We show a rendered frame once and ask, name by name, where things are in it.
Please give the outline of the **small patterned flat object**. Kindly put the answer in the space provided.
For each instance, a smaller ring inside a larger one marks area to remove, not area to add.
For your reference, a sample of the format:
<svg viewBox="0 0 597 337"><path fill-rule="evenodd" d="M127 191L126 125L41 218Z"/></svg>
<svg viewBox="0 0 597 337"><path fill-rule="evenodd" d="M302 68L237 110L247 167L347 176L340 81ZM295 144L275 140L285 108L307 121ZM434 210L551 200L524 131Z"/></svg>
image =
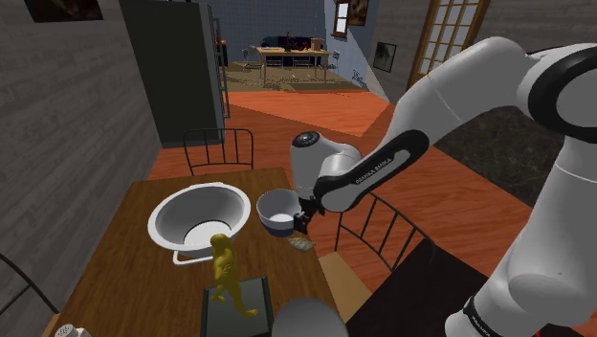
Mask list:
<svg viewBox="0 0 597 337"><path fill-rule="evenodd" d="M315 242L313 242L305 237L299 237L299 236L288 237L287 240L293 248L295 248L303 253L313 249L316 246Z"/></svg>

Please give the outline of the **small white blue bowl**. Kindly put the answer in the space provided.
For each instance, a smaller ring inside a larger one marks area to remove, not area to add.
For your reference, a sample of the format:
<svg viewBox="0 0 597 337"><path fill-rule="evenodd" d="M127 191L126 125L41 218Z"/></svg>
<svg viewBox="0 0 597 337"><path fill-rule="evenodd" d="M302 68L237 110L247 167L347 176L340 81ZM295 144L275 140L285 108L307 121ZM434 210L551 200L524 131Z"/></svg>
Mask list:
<svg viewBox="0 0 597 337"><path fill-rule="evenodd" d="M292 190L267 191L259 197L256 210L270 235L287 237L295 230L295 215L301 213L299 196Z"/></svg>

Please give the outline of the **dark green flat box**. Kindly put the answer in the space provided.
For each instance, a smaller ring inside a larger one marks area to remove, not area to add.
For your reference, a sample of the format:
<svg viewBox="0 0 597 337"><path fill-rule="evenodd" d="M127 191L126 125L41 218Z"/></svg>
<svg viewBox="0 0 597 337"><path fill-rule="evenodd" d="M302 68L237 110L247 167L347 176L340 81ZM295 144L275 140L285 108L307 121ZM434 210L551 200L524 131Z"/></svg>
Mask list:
<svg viewBox="0 0 597 337"><path fill-rule="evenodd" d="M211 301L216 287L205 288L201 337L271 337L274 317L267 277L247 279L240 286L243 304L248 310L257 309L257 315L243 317L227 292L222 293L224 303Z"/></svg>

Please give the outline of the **yellow human figure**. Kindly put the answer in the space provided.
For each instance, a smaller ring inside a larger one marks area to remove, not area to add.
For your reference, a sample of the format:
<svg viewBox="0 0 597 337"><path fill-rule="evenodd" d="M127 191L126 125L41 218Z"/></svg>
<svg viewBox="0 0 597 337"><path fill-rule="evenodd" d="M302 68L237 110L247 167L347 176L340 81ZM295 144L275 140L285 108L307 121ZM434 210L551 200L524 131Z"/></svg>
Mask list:
<svg viewBox="0 0 597 337"><path fill-rule="evenodd" d="M232 247L232 240L225 234L216 234L210 238L216 290L210 297L213 302L224 303L223 292L232 297L233 305L243 317L253 317L257 309L246 309L242 301L242 290L237 279L237 257Z"/></svg>

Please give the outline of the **large white bowl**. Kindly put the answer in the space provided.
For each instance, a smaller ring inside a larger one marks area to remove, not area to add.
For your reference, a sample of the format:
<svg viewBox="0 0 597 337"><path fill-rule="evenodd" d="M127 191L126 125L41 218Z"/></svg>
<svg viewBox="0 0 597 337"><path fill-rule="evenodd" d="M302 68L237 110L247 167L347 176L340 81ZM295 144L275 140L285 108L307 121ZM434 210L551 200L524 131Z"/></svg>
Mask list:
<svg viewBox="0 0 597 337"><path fill-rule="evenodd" d="M211 237L234 240L250 214L250 199L239 188L196 184L164 199L148 218L147 230L156 244L173 252L174 264L188 265L211 260Z"/></svg>

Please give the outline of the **grey round object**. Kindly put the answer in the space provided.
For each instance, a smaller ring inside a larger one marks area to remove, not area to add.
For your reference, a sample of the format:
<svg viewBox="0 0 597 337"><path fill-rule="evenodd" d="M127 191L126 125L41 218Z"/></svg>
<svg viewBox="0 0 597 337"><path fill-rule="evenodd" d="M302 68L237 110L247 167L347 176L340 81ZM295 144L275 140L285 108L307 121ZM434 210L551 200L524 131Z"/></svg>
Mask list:
<svg viewBox="0 0 597 337"><path fill-rule="evenodd" d="M271 337L349 337L338 311L315 298L298 298L277 313Z"/></svg>

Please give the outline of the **dark robot stand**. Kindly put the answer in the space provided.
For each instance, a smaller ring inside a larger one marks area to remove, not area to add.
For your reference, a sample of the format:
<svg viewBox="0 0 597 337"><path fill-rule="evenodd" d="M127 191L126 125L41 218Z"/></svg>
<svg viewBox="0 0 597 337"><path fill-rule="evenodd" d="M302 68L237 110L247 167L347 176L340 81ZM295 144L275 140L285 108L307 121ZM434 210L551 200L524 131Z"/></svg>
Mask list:
<svg viewBox="0 0 597 337"><path fill-rule="evenodd" d="M349 319L349 337L446 337L445 320L486 281L424 238Z"/></svg>

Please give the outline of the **wooden table with clutter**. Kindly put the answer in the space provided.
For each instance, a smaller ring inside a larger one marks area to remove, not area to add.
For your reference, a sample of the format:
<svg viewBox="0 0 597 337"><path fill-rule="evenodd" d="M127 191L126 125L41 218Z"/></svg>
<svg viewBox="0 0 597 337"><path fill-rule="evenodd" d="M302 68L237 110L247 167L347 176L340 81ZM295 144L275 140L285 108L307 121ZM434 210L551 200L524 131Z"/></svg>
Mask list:
<svg viewBox="0 0 597 337"><path fill-rule="evenodd" d="M311 44L308 48L297 47L294 49L287 43L284 47L256 47L255 48L259 55L259 63L261 65L261 81L262 84L266 84L267 80L267 57L268 56L279 56L279 57L296 57L305 56L312 57L314 59L314 76L317 75L318 69L318 58L323 59L323 65L321 67L323 73L323 82L327 82L327 72L329 66L330 53L322 48L321 38L312 38Z"/></svg>

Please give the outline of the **dark tall refrigerator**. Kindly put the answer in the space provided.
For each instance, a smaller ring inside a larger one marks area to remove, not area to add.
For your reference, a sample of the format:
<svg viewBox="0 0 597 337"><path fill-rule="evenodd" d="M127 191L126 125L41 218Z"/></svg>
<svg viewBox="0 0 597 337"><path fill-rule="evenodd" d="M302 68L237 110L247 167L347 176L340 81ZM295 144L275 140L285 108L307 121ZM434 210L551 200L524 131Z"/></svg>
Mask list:
<svg viewBox="0 0 597 337"><path fill-rule="evenodd" d="M119 0L164 148L219 145L230 106L211 7L198 0Z"/></svg>

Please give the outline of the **wooden glass pane door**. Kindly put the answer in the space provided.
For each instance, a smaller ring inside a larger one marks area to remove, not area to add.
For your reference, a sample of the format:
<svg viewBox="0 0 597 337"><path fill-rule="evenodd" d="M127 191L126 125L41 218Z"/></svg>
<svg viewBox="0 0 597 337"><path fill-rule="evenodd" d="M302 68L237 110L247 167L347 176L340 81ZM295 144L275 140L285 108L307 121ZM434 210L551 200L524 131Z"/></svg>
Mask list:
<svg viewBox="0 0 597 337"><path fill-rule="evenodd" d="M475 41L491 0L431 0L408 88Z"/></svg>

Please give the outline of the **small white object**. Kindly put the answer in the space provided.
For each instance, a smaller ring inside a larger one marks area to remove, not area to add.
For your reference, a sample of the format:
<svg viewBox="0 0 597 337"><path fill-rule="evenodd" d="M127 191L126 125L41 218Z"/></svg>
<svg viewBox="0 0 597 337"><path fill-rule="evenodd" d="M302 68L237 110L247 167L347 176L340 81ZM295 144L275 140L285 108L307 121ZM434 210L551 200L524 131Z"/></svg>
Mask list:
<svg viewBox="0 0 597 337"><path fill-rule="evenodd" d="M66 324L59 327L54 337L92 337L83 327L75 327L72 324Z"/></svg>

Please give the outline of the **grey framed wall picture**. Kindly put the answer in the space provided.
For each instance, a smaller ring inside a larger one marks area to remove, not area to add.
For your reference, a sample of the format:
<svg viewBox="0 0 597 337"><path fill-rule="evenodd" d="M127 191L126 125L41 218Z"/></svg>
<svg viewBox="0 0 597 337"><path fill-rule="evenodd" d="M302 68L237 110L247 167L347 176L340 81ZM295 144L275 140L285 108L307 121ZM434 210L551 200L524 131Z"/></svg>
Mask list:
<svg viewBox="0 0 597 337"><path fill-rule="evenodd" d="M373 67L390 73L397 46L385 42L378 42L375 48Z"/></svg>

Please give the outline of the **small wall window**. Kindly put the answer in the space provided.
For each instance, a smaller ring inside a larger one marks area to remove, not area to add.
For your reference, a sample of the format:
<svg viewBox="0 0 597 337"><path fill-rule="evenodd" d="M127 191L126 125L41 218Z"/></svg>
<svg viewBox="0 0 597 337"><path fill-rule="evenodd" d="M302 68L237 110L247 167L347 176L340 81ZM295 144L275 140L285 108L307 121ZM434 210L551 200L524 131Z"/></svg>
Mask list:
<svg viewBox="0 0 597 337"><path fill-rule="evenodd" d="M332 36L346 38L349 0L337 0Z"/></svg>

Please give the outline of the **brown wall picture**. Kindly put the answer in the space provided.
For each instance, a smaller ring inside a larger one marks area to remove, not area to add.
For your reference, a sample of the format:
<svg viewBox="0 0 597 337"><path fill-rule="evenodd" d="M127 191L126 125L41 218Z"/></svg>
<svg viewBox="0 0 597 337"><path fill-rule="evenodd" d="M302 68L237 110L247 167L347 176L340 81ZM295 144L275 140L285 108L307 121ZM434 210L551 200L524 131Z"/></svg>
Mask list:
<svg viewBox="0 0 597 337"><path fill-rule="evenodd" d="M347 23L350 26L364 26L368 9L368 0L349 0Z"/></svg>

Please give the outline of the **dark wall picture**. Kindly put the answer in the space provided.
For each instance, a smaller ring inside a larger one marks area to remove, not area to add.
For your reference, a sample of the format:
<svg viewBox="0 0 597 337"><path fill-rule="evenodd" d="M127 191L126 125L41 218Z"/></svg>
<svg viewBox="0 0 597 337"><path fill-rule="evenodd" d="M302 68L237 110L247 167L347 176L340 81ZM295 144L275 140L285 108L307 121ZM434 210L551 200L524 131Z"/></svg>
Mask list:
<svg viewBox="0 0 597 337"><path fill-rule="evenodd" d="M24 0L35 23L102 20L98 0Z"/></svg>

